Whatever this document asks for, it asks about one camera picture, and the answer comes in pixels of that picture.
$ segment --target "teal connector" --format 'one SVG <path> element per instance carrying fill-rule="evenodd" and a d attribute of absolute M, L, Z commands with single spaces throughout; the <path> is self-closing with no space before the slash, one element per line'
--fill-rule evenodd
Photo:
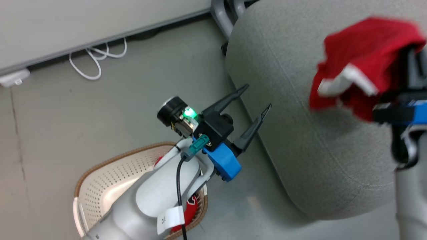
<path fill-rule="evenodd" d="M 206 135 L 200 136 L 197 140 L 193 142 L 193 144 L 190 145 L 190 147 L 186 150 L 184 150 L 181 153 L 181 158 L 185 157 L 186 161 L 189 161 L 198 153 L 200 150 L 202 150 L 207 144 L 209 143 L 209 137 Z"/>

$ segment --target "white wall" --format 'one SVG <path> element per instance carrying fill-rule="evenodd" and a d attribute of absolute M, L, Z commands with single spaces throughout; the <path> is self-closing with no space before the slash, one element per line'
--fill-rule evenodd
<path fill-rule="evenodd" d="M 2 0 L 0 73 L 207 12 L 210 0 Z"/>

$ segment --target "white label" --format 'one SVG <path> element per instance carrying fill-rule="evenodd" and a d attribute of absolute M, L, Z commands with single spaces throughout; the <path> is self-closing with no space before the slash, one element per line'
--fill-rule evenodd
<path fill-rule="evenodd" d="M 182 206 L 169 208 L 163 214 L 157 217 L 157 234 L 160 235 L 167 229 L 182 225 L 184 223 L 184 209 Z"/>

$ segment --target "white cable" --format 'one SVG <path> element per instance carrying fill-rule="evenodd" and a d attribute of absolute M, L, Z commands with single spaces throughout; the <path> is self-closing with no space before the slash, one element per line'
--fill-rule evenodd
<path fill-rule="evenodd" d="M 127 52 L 127 49 L 128 49 L 128 45 L 127 45 L 127 42 L 126 42 L 126 38 L 123 38 L 123 41 L 124 41 L 124 44 L 125 44 L 125 49 L 123 50 L 123 52 L 121 53 L 121 54 L 113 54 L 113 53 L 110 53 L 110 48 L 108 47 L 108 43 L 105 43 L 105 45 L 107 46 L 107 48 L 106 48 L 106 50 L 105 51 L 102 51 L 102 50 L 99 50 L 99 49 L 97 49 L 97 48 L 94 48 L 94 47 L 90 47 L 90 48 L 86 48 L 85 50 L 86 50 L 86 52 L 89 54 L 89 56 L 93 59 L 93 61 L 95 62 L 95 64 L 97 65 L 97 67 L 98 67 L 98 75 L 96 75 L 96 76 L 88 76 L 88 75 L 86 75 L 86 74 L 84 74 L 80 69 L 78 69 L 75 65 L 74 65 L 74 63 L 73 63 L 73 61 L 72 61 L 72 59 L 71 59 L 71 54 L 72 53 L 70 53 L 69 55 L 68 55 L 68 59 L 70 60 L 70 63 L 71 63 L 71 66 L 73 66 L 73 68 L 82 76 L 82 77 L 84 77 L 84 78 L 86 78 L 86 79 L 88 79 L 88 80 L 91 80 L 91 81 L 95 81 L 95 80 L 98 80 L 100 77 L 101 77 L 101 74 L 102 74 L 102 71 L 101 71 L 101 66 L 99 65 L 99 61 L 102 61 L 102 60 L 104 60 L 104 59 L 106 59 L 107 57 L 112 57 L 112 58 L 115 58 L 115 59 L 119 59 L 119 58 L 121 58 L 121 57 L 123 57 L 125 54 L 126 54 L 126 52 Z M 102 54 L 102 56 L 99 56 L 99 57 L 97 57 L 97 56 L 95 56 L 93 53 L 92 53 L 92 51 L 94 51 L 94 52 L 97 52 L 97 53 L 99 53 L 99 54 Z"/>

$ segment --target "gray fabric seat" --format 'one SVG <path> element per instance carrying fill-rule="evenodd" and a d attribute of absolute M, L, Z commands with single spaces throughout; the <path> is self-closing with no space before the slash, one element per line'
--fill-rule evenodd
<path fill-rule="evenodd" d="M 226 68 L 251 117 L 271 102 L 260 136 L 290 198 L 308 216 L 339 219 L 394 197 L 390 131 L 345 109 L 311 112 L 308 97 L 323 40 L 372 14 L 417 20 L 421 0 L 261 0 L 231 35 Z"/>

